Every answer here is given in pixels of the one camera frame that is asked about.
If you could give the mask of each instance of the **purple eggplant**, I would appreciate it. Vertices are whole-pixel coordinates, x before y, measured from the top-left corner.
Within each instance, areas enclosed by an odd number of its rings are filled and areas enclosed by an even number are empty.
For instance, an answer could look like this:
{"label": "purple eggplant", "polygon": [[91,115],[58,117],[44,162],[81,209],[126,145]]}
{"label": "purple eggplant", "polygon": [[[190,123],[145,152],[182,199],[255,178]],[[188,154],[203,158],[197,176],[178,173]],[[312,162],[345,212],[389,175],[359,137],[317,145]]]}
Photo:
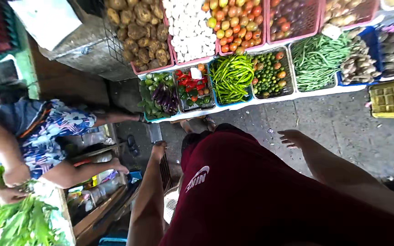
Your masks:
{"label": "purple eggplant", "polygon": [[158,84],[158,87],[156,88],[156,90],[153,92],[153,95],[151,95],[151,99],[155,99],[155,98],[157,98],[157,96],[158,96],[158,94],[159,94],[159,92],[161,91],[161,89],[163,88],[163,84],[162,83],[159,83]]}

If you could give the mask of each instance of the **potato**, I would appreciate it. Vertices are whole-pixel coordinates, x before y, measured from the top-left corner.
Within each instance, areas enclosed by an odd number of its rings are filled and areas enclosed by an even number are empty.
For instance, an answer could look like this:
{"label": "potato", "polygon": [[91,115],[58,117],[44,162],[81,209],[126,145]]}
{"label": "potato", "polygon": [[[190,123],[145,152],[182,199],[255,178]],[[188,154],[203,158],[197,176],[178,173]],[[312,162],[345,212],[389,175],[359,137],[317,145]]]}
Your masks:
{"label": "potato", "polygon": [[117,38],[118,38],[118,40],[120,40],[121,42],[124,42],[124,40],[126,40],[126,39],[128,38],[128,35],[127,35],[127,27],[125,27],[125,28],[120,28],[120,29],[117,31]]}
{"label": "potato", "polygon": [[167,50],[167,49],[168,49],[168,45],[167,45],[166,42],[162,42],[162,43],[161,43],[161,47],[162,47],[162,49],[164,49],[164,50]]}
{"label": "potato", "polygon": [[156,53],[158,49],[161,49],[161,42],[157,40],[151,40],[148,45],[148,50],[151,50],[153,53]]}
{"label": "potato", "polygon": [[133,8],[138,3],[138,0],[127,0],[129,8]]}
{"label": "potato", "polygon": [[148,9],[146,4],[138,3],[134,8],[134,12],[136,14],[136,18],[140,19],[143,22],[151,21],[151,12]]}
{"label": "potato", "polygon": [[131,40],[129,38],[124,40],[123,46],[125,50],[129,50],[134,54],[138,53],[139,46],[134,40]]}
{"label": "potato", "polygon": [[140,48],[148,47],[149,43],[150,43],[149,38],[141,38],[140,40],[138,40],[138,45]]}
{"label": "potato", "polygon": [[159,64],[159,61],[157,59],[151,60],[147,65],[148,65],[148,69],[150,69],[150,70],[161,67],[161,65]]}
{"label": "potato", "polygon": [[127,8],[126,0],[109,0],[109,6],[115,10],[123,10]]}
{"label": "potato", "polygon": [[136,25],[135,23],[131,23],[128,26],[128,36],[133,40],[138,40],[146,35],[145,28],[141,28],[140,26]]}
{"label": "potato", "polygon": [[107,9],[107,16],[109,17],[110,21],[113,24],[115,24],[115,25],[119,24],[119,15],[115,9],[108,8]]}
{"label": "potato", "polygon": [[135,20],[135,14],[131,10],[121,11],[121,23],[128,25]]}
{"label": "potato", "polygon": [[147,49],[139,49],[138,51],[138,57],[141,62],[144,64],[147,64],[150,62],[150,57],[148,56],[148,50]]}
{"label": "potato", "polygon": [[156,39],[158,36],[158,28],[155,25],[150,26],[150,38],[151,39]]}
{"label": "potato", "polygon": [[151,59],[155,59],[156,58],[156,54],[152,51],[152,50],[148,50],[148,56],[151,58]]}
{"label": "potato", "polygon": [[168,37],[168,28],[164,24],[158,25],[157,38],[159,41],[166,41]]}
{"label": "potato", "polygon": [[145,65],[143,65],[142,67],[139,67],[139,70],[142,72],[142,71],[145,71],[145,70],[148,70],[148,66],[145,64]]}
{"label": "potato", "polygon": [[153,18],[151,19],[150,23],[151,23],[152,25],[157,25],[157,24],[161,23],[161,20],[157,19],[156,17],[153,17]]}
{"label": "potato", "polygon": [[166,63],[168,62],[168,59],[167,59],[167,52],[166,52],[164,49],[158,49],[158,50],[156,51],[156,59],[158,59],[158,61],[159,61],[161,64],[164,64],[164,63],[165,63],[165,65],[166,65]]}
{"label": "potato", "polygon": [[151,12],[159,19],[164,18],[164,12],[162,11],[161,7],[159,4],[152,4],[150,5],[151,7]]}
{"label": "potato", "polygon": [[130,50],[124,50],[123,51],[123,57],[128,62],[132,62],[132,61],[134,61],[136,59],[134,53],[132,53]]}
{"label": "potato", "polygon": [[142,67],[145,64],[141,60],[137,59],[133,62],[133,65],[135,65],[136,67]]}

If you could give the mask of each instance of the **leg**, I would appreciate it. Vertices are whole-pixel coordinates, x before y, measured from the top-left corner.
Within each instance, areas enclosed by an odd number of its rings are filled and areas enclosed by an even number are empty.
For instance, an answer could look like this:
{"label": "leg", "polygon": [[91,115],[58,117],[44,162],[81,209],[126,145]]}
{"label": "leg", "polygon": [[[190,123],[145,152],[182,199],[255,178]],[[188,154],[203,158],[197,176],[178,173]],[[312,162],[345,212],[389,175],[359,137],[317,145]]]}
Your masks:
{"label": "leg", "polygon": [[95,126],[102,126],[108,123],[119,123],[127,120],[139,121],[140,115],[128,115],[119,112],[108,112],[105,114],[95,113],[97,120],[95,121]]}
{"label": "leg", "polygon": [[66,189],[109,169],[129,173],[129,170],[121,165],[117,158],[113,158],[108,162],[83,164],[79,167],[74,167],[68,161],[62,161],[44,173],[41,178],[54,183],[59,188]]}

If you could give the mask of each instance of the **pink plastic basket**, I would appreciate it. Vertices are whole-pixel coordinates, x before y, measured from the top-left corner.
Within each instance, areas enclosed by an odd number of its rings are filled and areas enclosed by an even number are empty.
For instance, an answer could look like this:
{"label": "pink plastic basket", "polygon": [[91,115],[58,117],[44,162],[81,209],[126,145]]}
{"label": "pink plastic basket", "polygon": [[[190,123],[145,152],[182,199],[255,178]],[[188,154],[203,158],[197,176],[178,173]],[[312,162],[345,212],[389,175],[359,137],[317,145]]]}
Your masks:
{"label": "pink plastic basket", "polygon": [[130,62],[130,65],[132,66],[133,72],[134,72],[136,75],[140,75],[140,74],[151,73],[151,72],[154,72],[154,71],[158,71],[158,70],[162,70],[162,69],[164,69],[164,68],[169,68],[169,67],[174,66],[174,60],[173,60],[173,57],[172,57],[173,54],[172,54],[172,46],[171,46],[171,35],[168,35],[167,44],[168,44],[168,51],[169,51],[169,53],[170,53],[170,64],[166,65],[165,67],[160,67],[160,68],[156,68],[156,69],[140,71],[139,68],[137,68],[137,67],[133,64],[133,62]]}
{"label": "pink plastic basket", "polygon": [[[343,30],[350,30],[356,28],[358,26],[366,25],[367,23],[371,22],[375,18],[375,13],[378,11],[380,5],[380,0],[365,0],[365,2],[358,5],[353,13],[359,15],[359,19],[356,23],[352,25],[348,25],[343,27]],[[324,16],[325,16],[325,8],[326,3],[321,7],[321,20],[320,20],[320,27],[324,25]]]}
{"label": "pink plastic basket", "polygon": [[[164,24],[169,26],[168,18],[167,18],[166,14],[165,14],[165,9],[163,9],[163,11],[164,11]],[[218,53],[218,49],[217,49],[217,45],[215,45],[215,55],[216,55],[217,53]],[[180,62],[178,62],[178,60],[177,60],[177,52],[176,52],[176,50],[174,49],[174,47],[172,48],[172,55],[174,56],[174,61],[175,61],[175,63],[176,63],[177,65],[186,65],[186,64],[190,64],[190,63],[194,63],[194,62],[203,61],[203,60],[206,60],[206,59],[209,58],[209,56],[207,56],[207,57],[203,57],[203,58],[194,59],[194,60],[190,60],[190,61],[187,61],[187,62],[182,62],[182,63],[180,63]]]}
{"label": "pink plastic basket", "polygon": [[[265,42],[266,42],[266,38],[267,38],[267,29],[268,29],[268,21],[266,21],[266,20],[267,20],[267,11],[265,11],[265,10],[267,9],[266,3],[267,3],[267,1],[264,1],[264,3],[263,3],[263,7],[262,7],[262,8],[263,8],[263,9],[262,9],[262,12],[263,12],[263,21],[262,21],[262,23],[261,23],[261,25],[260,25],[260,28],[261,28],[261,30],[262,30],[262,33],[261,33],[262,42],[261,42],[260,45],[255,45],[254,47],[246,48],[246,51],[248,51],[248,50],[254,50],[254,49],[259,48],[259,47],[263,47],[264,44],[265,44]],[[232,55],[232,54],[234,53],[233,51],[223,53],[223,52],[222,52],[222,46],[220,45],[220,40],[219,40],[219,39],[217,39],[217,41],[215,42],[215,48],[218,49],[218,53],[219,53],[221,56],[229,56],[229,55]]]}
{"label": "pink plastic basket", "polygon": [[[166,15],[165,15],[165,9],[164,9],[164,6],[163,6],[163,4],[162,4],[162,1],[160,1],[159,5],[160,5],[162,11],[164,12],[164,25],[166,25],[166,26],[168,27],[168,26],[169,26],[169,25],[168,25],[168,19],[167,19]],[[151,72],[154,72],[154,71],[158,71],[158,70],[162,70],[162,69],[164,69],[164,68],[169,68],[169,67],[174,66],[174,59],[173,59],[173,53],[172,53],[173,47],[172,47],[172,45],[171,45],[171,39],[172,39],[171,35],[168,34],[167,44],[168,44],[168,51],[169,51],[169,53],[170,53],[171,64],[166,65],[165,67],[160,67],[160,68],[156,68],[156,69],[145,70],[145,71],[139,71],[139,68],[135,67],[135,65],[133,64],[133,62],[130,62],[130,65],[132,66],[133,72],[134,72],[136,75],[140,75],[140,74],[151,73]]]}
{"label": "pink plastic basket", "polygon": [[303,20],[302,26],[299,27],[300,30],[300,35],[294,36],[291,38],[285,38],[281,40],[276,40],[276,41],[271,41],[270,40],[270,26],[268,26],[268,23],[270,23],[270,0],[265,0],[267,4],[267,43],[269,44],[277,44],[277,43],[287,43],[287,42],[293,42],[299,39],[307,38],[314,36],[317,34],[319,31],[320,23],[323,21],[323,13],[322,9],[325,8],[326,0],[307,0],[305,2],[304,6],[304,17],[305,19]]}

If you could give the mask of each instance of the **maroon t-shirt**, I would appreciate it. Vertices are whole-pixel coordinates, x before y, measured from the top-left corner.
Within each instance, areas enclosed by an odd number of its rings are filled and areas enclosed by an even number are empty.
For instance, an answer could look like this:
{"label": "maroon t-shirt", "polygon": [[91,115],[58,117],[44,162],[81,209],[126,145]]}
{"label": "maroon t-shirt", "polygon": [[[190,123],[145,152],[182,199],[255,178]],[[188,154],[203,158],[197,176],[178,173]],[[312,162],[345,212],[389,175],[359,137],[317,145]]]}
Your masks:
{"label": "maroon t-shirt", "polygon": [[394,215],[299,174],[250,134],[189,146],[160,245],[394,245]]}

